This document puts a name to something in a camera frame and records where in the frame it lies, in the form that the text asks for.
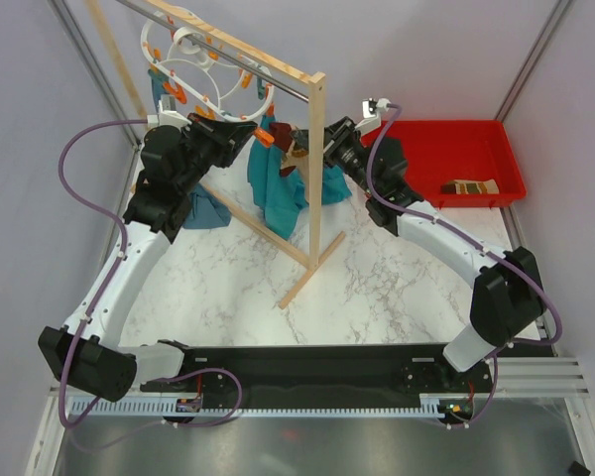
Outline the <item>white round clip hanger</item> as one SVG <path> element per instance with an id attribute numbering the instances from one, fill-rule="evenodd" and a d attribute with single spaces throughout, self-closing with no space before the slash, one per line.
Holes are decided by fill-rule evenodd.
<path id="1" fill-rule="evenodd" d="M 141 30 L 140 47 L 149 69 L 161 72 L 170 79 L 170 83 L 178 83 L 185 90 L 187 106 L 192 112 L 212 120 L 226 122 L 257 121 L 266 115 L 272 101 L 259 101 L 255 111 L 244 114 L 237 111 L 237 98 L 244 96 L 244 91 L 253 88 L 256 92 L 257 76 L 253 75 L 247 89 L 240 87 L 240 76 L 247 72 L 230 64 L 216 54 L 190 45 L 183 37 L 200 31 L 189 27 L 180 27 L 170 32 L 171 43 L 161 51 L 150 43 L 152 30 L 156 26 L 153 21 L 146 21 Z"/>

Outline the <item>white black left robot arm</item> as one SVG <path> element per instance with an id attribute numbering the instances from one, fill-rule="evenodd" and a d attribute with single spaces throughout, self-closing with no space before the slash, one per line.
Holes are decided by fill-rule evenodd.
<path id="1" fill-rule="evenodd" d="M 117 402 L 134 386 L 164 379 L 193 386 L 197 368 L 181 345 L 122 347 L 122 330 L 146 279 L 192 210 L 190 194 L 213 168 L 230 167 L 256 123 L 163 113 L 146 133 L 143 168 L 122 216 L 120 235 L 81 304 L 60 328 L 45 327 L 38 345 L 63 388 Z"/>

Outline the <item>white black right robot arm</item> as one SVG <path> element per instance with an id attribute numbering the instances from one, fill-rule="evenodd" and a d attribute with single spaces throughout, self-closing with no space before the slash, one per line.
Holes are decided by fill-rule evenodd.
<path id="1" fill-rule="evenodd" d="M 367 193 L 365 206 L 377 226 L 420 246 L 471 288 L 469 323 L 443 347 L 444 360 L 432 369 L 441 389 L 459 389 L 473 366 L 516 340 L 549 309 L 534 254 L 491 245 L 441 215 L 406 183 L 407 160 L 398 139 L 380 133 L 365 146 L 358 126 L 344 117 L 324 130 L 323 162 Z"/>

